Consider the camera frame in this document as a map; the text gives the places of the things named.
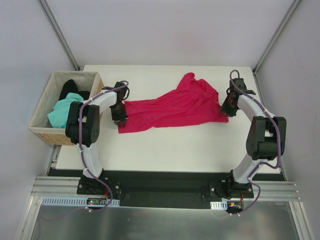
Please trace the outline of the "pink t shirt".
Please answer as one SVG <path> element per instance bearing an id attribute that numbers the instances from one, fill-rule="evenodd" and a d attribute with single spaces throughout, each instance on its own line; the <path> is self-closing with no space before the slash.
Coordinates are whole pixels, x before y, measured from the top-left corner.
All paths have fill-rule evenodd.
<path id="1" fill-rule="evenodd" d="M 204 123 L 228 123 L 221 112 L 219 93 L 204 79 L 189 72 L 176 89 L 155 98 L 125 101 L 128 120 L 120 134 L 144 132 L 151 128 L 196 126 Z"/>

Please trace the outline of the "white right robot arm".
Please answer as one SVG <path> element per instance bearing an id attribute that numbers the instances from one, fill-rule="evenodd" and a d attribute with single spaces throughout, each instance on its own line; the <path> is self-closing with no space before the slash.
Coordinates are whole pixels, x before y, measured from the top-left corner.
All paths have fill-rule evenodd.
<path id="1" fill-rule="evenodd" d="M 220 111 L 231 118 L 241 110 L 251 122 L 245 141 L 246 155 L 232 170 L 233 180 L 225 184 L 226 194 L 234 198 L 242 193 L 242 184 L 248 184 L 262 166 L 272 169 L 280 167 L 287 121 L 284 117 L 270 113 L 255 98 L 256 93 L 247 89 L 243 78 L 231 79 L 226 94 Z"/>

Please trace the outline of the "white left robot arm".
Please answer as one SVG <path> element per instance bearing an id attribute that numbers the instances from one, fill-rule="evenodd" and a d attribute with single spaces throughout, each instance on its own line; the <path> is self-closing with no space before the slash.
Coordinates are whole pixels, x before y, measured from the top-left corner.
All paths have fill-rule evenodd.
<path id="1" fill-rule="evenodd" d="M 111 111 L 111 119 L 123 128 L 129 119 L 124 100 L 130 94 L 126 80 L 116 82 L 114 87 L 104 87 L 97 95 L 85 101 L 70 104 L 65 135 L 78 151 L 83 165 L 83 175 L 91 178 L 88 188 L 99 195 L 105 191 L 106 183 L 99 177 L 103 167 L 99 160 L 96 142 L 100 135 L 100 116 L 105 110 Z"/>

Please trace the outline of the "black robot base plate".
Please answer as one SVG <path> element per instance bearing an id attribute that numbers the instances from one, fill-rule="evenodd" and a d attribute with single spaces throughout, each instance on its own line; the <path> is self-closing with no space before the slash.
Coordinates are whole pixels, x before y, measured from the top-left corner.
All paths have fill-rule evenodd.
<path id="1" fill-rule="evenodd" d="M 77 194 L 105 193 L 122 207 L 209 209 L 222 199 L 253 199 L 250 183 L 230 173 L 104 170 L 98 180 L 82 175 Z"/>

